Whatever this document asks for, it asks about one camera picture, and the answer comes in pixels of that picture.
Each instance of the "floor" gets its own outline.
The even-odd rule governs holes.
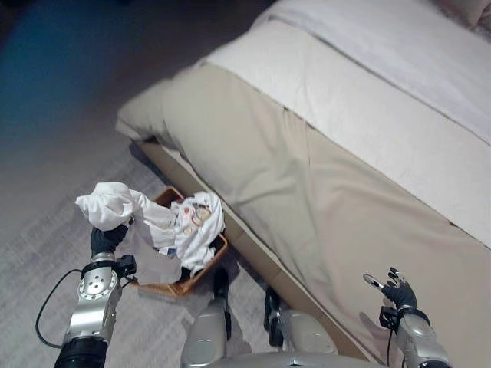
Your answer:
[[[239,36],[271,3],[38,0],[16,12],[0,44],[2,241],[128,146],[113,128],[126,100]]]

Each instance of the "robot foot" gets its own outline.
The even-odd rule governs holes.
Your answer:
[[[279,296],[272,288],[268,287],[264,301],[264,328],[266,331],[268,331],[269,345],[272,347],[283,346],[283,333],[279,326],[279,304]]]

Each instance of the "silver robot leg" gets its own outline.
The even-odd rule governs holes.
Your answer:
[[[313,316],[298,310],[282,310],[279,312],[278,318],[285,351],[338,353],[334,341]]]
[[[210,301],[196,318],[181,354],[181,368],[207,366],[226,355],[226,300]]]

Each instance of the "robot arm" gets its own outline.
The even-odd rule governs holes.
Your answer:
[[[445,349],[437,342],[427,315],[417,309],[417,299],[405,277],[390,268],[386,285],[369,274],[363,276],[371,286],[379,289],[396,308],[382,307],[380,322],[397,335],[397,345],[404,353],[408,368],[451,368]]]
[[[126,232],[124,225],[109,232],[93,229],[93,256],[82,271],[77,306],[55,368],[104,367],[116,322],[116,305],[122,294],[120,279],[137,270],[133,256],[114,257],[114,249]]]

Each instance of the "black rubber cuff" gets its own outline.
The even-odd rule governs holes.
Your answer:
[[[80,337],[66,343],[54,368],[104,368],[107,343],[96,337]]]

